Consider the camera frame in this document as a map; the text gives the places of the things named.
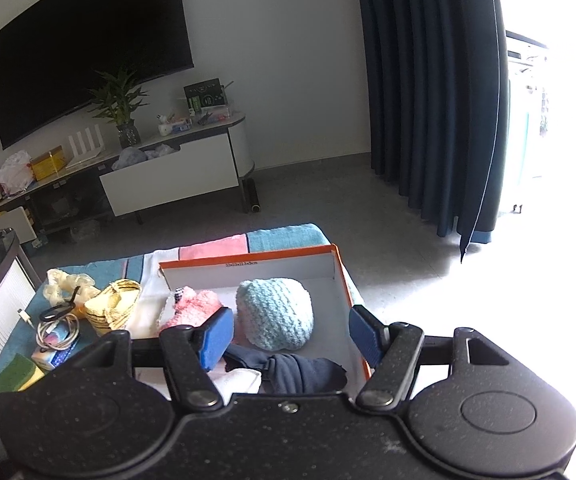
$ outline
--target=yellow box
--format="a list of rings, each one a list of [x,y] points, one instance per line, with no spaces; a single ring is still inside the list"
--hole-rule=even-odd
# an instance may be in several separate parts
[[[63,146],[57,146],[49,152],[39,155],[30,161],[34,172],[34,178],[42,180],[51,174],[63,169],[67,164],[66,154],[63,152]]]

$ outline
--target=glass vase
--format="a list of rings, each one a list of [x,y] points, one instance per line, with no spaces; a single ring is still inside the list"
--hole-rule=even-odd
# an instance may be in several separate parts
[[[117,129],[119,130],[119,144],[123,149],[141,142],[138,129],[134,125],[134,119],[127,123],[117,124]]]

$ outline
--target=dark blue curtain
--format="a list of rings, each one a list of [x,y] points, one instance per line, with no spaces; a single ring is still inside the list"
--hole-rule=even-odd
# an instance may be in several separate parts
[[[495,228],[508,134],[499,0],[360,0],[372,167],[462,257]]]

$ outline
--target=rolled light blue towel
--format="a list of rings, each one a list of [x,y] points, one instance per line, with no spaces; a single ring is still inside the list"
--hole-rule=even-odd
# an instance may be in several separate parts
[[[242,282],[237,313],[248,341],[271,352],[298,350],[315,323],[308,291],[289,278]]]

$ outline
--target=floor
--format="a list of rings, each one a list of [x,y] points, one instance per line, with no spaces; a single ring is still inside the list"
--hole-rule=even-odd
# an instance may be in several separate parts
[[[471,326],[576,407],[576,244],[562,235],[576,232],[576,216],[558,203],[556,186],[535,182],[524,212],[500,216],[493,243],[471,246],[460,263],[458,237],[437,238],[396,187],[372,173],[366,154],[258,171],[255,180],[260,213],[243,214],[237,193],[225,190],[145,211],[142,226],[116,219],[87,242],[51,240],[31,260],[42,274],[313,222],[338,245],[383,322],[404,320],[431,335]],[[576,451],[567,473],[576,479]]]

